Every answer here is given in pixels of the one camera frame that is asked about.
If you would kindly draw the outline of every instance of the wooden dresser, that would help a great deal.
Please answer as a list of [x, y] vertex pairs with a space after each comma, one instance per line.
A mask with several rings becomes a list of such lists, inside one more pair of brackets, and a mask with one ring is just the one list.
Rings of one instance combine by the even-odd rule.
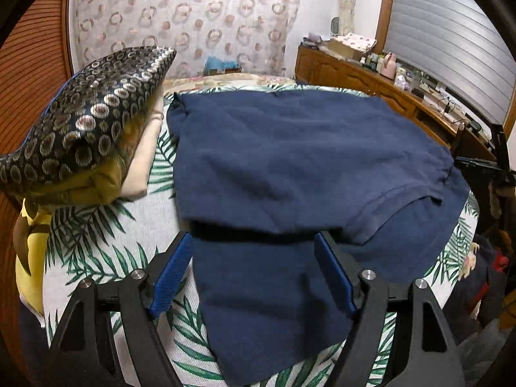
[[412, 120], [440, 144], [451, 147], [458, 124], [451, 124], [429, 103], [394, 87], [393, 81], [324, 52], [300, 46], [296, 79], [308, 84], [346, 87], [385, 100], [396, 112]]

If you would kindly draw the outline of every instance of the bed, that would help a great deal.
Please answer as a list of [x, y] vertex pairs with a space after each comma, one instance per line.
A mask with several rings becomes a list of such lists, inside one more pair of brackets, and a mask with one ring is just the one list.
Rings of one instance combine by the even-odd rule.
[[[290, 79], [252, 74], [168, 80], [164, 83], [165, 110], [174, 92], [220, 90], [220, 87], [226, 91], [263, 90], [294, 85], [295, 82]], [[122, 279], [135, 268], [145, 268], [155, 254], [168, 248], [178, 231], [185, 229], [174, 203], [174, 158], [175, 142], [164, 122], [157, 141], [147, 196], [133, 202], [116, 199], [107, 206], [73, 206], [56, 210], [51, 223], [43, 277], [43, 305], [49, 344], [70, 294], [82, 278], [91, 276], [97, 283]], [[441, 307], [456, 281], [471, 266], [470, 248], [478, 215], [477, 202], [470, 192], [449, 242], [434, 265], [422, 275], [432, 287]], [[379, 385], [385, 373], [395, 317], [394, 313], [385, 316], [378, 356], [368, 385]], [[113, 313], [112, 324], [125, 380], [129, 384], [139, 385], [119, 313]], [[170, 309], [160, 316], [156, 326], [167, 355], [185, 386], [226, 386], [208, 348], [192, 263]], [[334, 345], [256, 386], [323, 385], [341, 349], [342, 344]]]

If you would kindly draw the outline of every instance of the blue gripper pad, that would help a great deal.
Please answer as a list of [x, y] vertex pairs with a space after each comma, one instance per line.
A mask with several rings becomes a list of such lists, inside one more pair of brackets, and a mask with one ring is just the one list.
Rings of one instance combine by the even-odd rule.
[[154, 283], [154, 299], [149, 307], [149, 312], [154, 318], [158, 318], [161, 313], [169, 309], [190, 259], [192, 259], [192, 236], [189, 233], [177, 235], [177, 237], [181, 236], [182, 240]]
[[357, 308], [353, 303], [353, 287], [321, 233], [315, 235], [314, 253], [337, 308], [354, 317]]

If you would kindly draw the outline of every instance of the window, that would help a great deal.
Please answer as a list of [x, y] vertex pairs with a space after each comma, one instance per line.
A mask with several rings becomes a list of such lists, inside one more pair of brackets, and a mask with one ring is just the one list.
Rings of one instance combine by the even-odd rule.
[[428, 72], [503, 123], [516, 62], [473, 0], [394, 0], [385, 50]]

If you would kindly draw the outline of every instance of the pink bottle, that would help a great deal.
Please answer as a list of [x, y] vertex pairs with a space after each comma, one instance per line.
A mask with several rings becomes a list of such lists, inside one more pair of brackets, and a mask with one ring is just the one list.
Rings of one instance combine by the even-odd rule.
[[396, 76], [396, 56], [394, 54], [388, 54], [385, 56], [383, 61], [383, 68], [380, 74], [384, 77], [394, 80]]

